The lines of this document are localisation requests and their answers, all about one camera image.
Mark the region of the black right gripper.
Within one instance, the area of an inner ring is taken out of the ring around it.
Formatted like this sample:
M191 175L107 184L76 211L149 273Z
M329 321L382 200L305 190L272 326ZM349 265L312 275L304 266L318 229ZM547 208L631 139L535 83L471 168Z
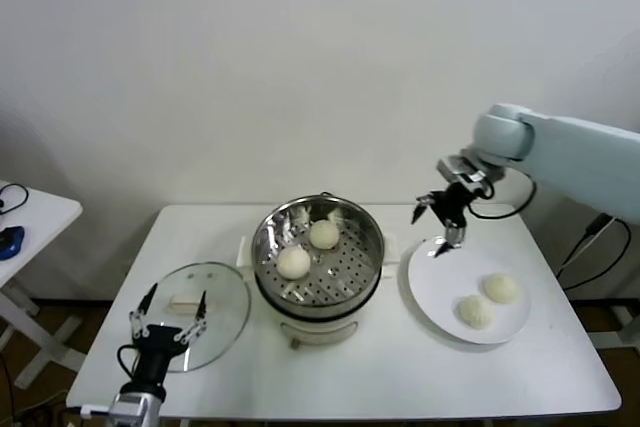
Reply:
M445 190L435 190L416 198L411 223L415 224L431 209L441 224L444 234L434 240L436 249L432 256L438 258L459 249L465 239L467 221L465 209L481 195L480 189L469 190L462 183L451 183Z

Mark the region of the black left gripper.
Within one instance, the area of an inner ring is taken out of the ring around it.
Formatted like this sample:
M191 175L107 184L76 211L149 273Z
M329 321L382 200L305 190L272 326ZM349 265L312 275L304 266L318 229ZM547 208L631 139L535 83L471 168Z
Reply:
M146 327L145 318L155 296L155 283L142 297L137 308L129 313L131 338L137 340L139 358L137 380L162 385L173 358L184 353L184 345L191 345L206 330L206 292L203 292L193 322L184 329L160 325Z

